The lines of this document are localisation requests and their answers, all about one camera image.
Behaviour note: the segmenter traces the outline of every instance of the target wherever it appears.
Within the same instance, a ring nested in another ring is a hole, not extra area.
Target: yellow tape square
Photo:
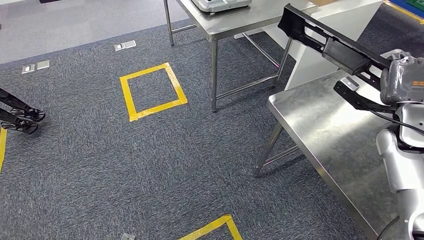
[[[158,71],[160,69],[165,69],[166,73],[168,74],[169,79],[171,80],[173,89],[176,92],[176,95],[178,96],[177,100],[174,101],[170,101],[164,104],[161,104],[159,106],[154,106],[151,107],[149,109],[140,111],[140,112],[136,112],[136,107],[134,106],[134,101],[133,101],[133,97],[131,96],[131,92],[130,92],[130,86],[128,85],[128,80],[136,78],[136,77],[140,77],[142,75],[146,75],[155,71]],[[131,74],[128,74],[126,76],[121,76],[120,78],[120,84],[122,86],[122,91],[123,91],[123,97],[125,98],[125,103],[126,103],[126,108],[128,109],[128,115],[129,115],[129,121],[135,121],[137,119],[140,119],[142,117],[145,117],[147,115],[150,114],[154,114],[166,109],[170,109],[173,108],[175,106],[178,105],[182,105],[182,104],[186,104],[187,103],[187,98],[186,95],[183,92],[183,88],[181,87],[180,83],[177,80],[177,77],[174,74],[174,71],[171,68],[171,65],[166,62],[164,64],[161,64],[159,66],[154,66],[142,71],[138,71],[138,72],[134,72]]]
[[[181,237],[179,240],[196,240],[224,224],[227,225],[229,232],[231,233],[231,236],[234,240],[242,240],[242,236],[240,235],[239,230],[237,230],[236,224],[233,221],[233,217],[231,217],[230,214],[225,214],[224,216],[206,224],[196,231]]]

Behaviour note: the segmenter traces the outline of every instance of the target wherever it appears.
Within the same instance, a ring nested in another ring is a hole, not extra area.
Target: black cable
[[[380,114],[380,113],[378,113],[378,112],[375,112],[374,110],[371,110],[371,109],[368,109],[368,111],[370,111],[371,113],[373,113],[373,114],[374,114],[374,115],[376,115],[377,117],[380,117],[380,118],[382,118],[382,119],[384,119],[384,120],[390,121],[390,122],[392,122],[392,123],[394,123],[394,124],[399,124],[399,125],[402,125],[402,126],[404,126],[404,127],[410,128],[410,129],[412,129],[412,130],[414,130],[414,131],[416,131],[416,132],[418,132],[418,133],[420,133],[420,134],[424,135],[424,130],[419,129],[419,128],[418,128],[418,127],[416,127],[416,126],[412,126],[412,125],[409,125],[409,124],[404,123],[404,122],[401,122],[401,121],[396,121],[396,120],[394,120],[393,118],[390,118],[390,117],[384,116],[384,115],[382,115],[382,114]]]
[[[377,240],[381,240],[383,234],[393,225],[396,223],[396,221],[399,220],[399,215],[395,217],[391,222],[389,222],[381,231],[380,235],[378,235]]]

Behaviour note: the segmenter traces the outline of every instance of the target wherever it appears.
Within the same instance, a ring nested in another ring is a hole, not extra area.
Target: metal table leg
[[[168,33],[169,33],[169,42],[171,46],[174,46],[174,38],[172,36],[172,29],[171,29],[171,18],[170,18],[170,9],[168,7],[168,0],[163,0],[163,5],[165,5],[165,15],[166,15],[166,23],[168,25]]]
[[[282,130],[283,130],[283,126],[281,126],[281,124],[277,122],[277,124],[274,127],[274,130],[272,131],[271,136],[269,137],[268,143],[265,146],[265,150],[262,152],[262,155],[257,161],[255,168],[253,169],[253,175],[255,177],[259,175],[263,166],[266,166],[274,162],[275,160],[281,159],[299,149],[298,146],[294,146],[273,157],[268,158],[268,155],[270,155],[270,152],[273,149],[274,145],[276,144],[276,141],[278,137],[280,136],[280,133]]]
[[[274,78],[274,80],[272,81],[273,86],[277,86],[277,83],[281,78],[281,73],[283,72],[284,64],[286,63],[287,57],[289,56],[289,51],[290,51],[290,47],[292,46],[292,43],[293,43],[293,38],[289,37],[287,41],[287,45],[285,46],[285,49],[284,49],[284,53],[282,54],[281,63],[279,64],[279,67],[278,67],[278,77]]]
[[[218,40],[212,41],[212,113],[217,111]]]

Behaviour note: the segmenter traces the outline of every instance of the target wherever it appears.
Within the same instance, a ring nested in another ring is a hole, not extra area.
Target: robot leg
[[[0,108],[1,127],[7,130],[15,130],[26,134],[34,133],[39,125],[33,121],[21,119],[14,114]]]
[[[46,116],[44,111],[30,107],[2,88],[0,88],[0,102],[11,106],[13,109],[10,113],[21,119],[26,119],[32,122],[40,122]]]

